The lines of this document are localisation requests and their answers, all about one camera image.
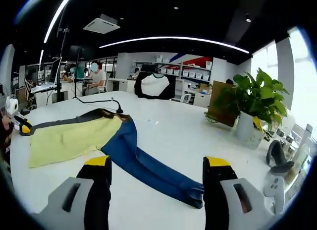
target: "cable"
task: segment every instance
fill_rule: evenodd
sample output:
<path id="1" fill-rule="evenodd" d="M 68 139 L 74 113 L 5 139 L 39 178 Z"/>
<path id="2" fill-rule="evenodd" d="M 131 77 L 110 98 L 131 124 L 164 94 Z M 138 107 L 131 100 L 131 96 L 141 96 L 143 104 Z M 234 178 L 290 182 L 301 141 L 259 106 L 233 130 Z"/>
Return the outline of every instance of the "cable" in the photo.
<path id="1" fill-rule="evenodd" d="M 51 96 L 51 94 L 53 93 L 54 90 L 51 91 L 50 95 L 49 95 L 49 92 L 47 91 L 47 95 L 48 95 L 48 98 L 46 99 L 46 105 L 48 105 L 48 101 L 49 101 L 49 97 Z"/>
<path id="2" fill-rule="evenodd" d="M 80 100 L 78 97 L 74 97 L 74 98 L 79 100 L 83 104 L 92 104 L 92 103 L 99 103 L 99 102 L 111 102 L 111 101 L 114 101 L 114 102 L 116 102 L 118 104 L 118 109 L 116 110 L 116 113 L 117 114 L 122 114 L 123 113 L 123 110 L 121 108 L 120 103 L 117 100 L 114 100 L 113 98 L 111 98 L 111 100 L 98 100 L 98 101 L 86 101 L 86 102 Z"/>

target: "potted plant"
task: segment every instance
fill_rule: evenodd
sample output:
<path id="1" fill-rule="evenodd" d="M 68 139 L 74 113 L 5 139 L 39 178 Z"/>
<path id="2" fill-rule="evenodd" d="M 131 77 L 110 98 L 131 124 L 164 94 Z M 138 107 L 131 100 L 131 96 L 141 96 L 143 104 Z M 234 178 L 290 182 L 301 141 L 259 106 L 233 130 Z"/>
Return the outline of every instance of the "potted plant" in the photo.
<path id="1" fill-rule="evenodd" d="M 239 115 L 236 135 L 242 140 L 247 140 L 252 135 L 254 117 L 266 121 L 269 128 L 274 121 L 281 124 L 281 117 L 287 116 L 282 103 L 283 94 L 289 95 L 280 81 L 272 79 L 260 68 L 256 79 L 250 73 L 246 74 L 235 75 L 233 80 L 237 85 L 224 89 L 216 102 L 223 106 L 227 101 L 225 107 Z"/>

